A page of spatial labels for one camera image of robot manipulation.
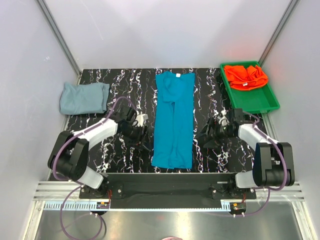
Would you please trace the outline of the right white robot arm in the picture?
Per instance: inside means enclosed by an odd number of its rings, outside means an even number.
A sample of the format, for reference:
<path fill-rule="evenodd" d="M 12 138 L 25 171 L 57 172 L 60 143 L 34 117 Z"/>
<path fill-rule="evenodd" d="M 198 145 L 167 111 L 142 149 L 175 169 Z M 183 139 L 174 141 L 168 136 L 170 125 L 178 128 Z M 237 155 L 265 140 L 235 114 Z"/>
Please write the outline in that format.
<path fill-rule="evenodd" d="M 250 121 L 241 108 L 221 111 L 210 117 L 196 139 L 206 149 L 217 149 L 228 138 L 239 138 L 254 151 L 252 170 L 234 173 L 225 184 L 212 186 L 213 196 L 244 199 L 257 189 L 280 191 L 295 183 L 293 149 L 288 142 L 279 142 L 258 127 L 259 119 Z"/>

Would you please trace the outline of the teal blue t shirt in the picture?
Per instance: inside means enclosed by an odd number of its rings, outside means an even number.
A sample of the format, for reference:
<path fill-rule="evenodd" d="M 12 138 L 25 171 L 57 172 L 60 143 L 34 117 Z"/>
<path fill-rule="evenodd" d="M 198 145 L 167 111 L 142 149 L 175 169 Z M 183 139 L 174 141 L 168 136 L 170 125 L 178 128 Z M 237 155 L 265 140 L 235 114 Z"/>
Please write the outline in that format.
<path fill-rule="evenodd" d="M 151 165 L 190 169 L 193 165 L 196 75 L 166 71 L 155 76 L 157 105 Z"/>

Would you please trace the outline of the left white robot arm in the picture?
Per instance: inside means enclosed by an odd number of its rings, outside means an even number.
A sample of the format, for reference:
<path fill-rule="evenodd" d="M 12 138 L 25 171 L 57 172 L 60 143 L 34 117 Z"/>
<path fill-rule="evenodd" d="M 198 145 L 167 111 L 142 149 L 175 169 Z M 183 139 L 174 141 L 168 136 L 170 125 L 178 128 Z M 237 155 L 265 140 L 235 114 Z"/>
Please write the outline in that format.
<path fill-rule="evenodd" d="M 150 150 L 148 115 L 129 106 L 107 114 L 97 123 L 75 132 L 62 131 L 54 144 L 47 165 L 60 181 L 81 185 L 80 197 L 102 199 L 111 194 L 108 178 L 88 165 L 89 151 L 105 139 L 121 135 L 131 147 Z"/>

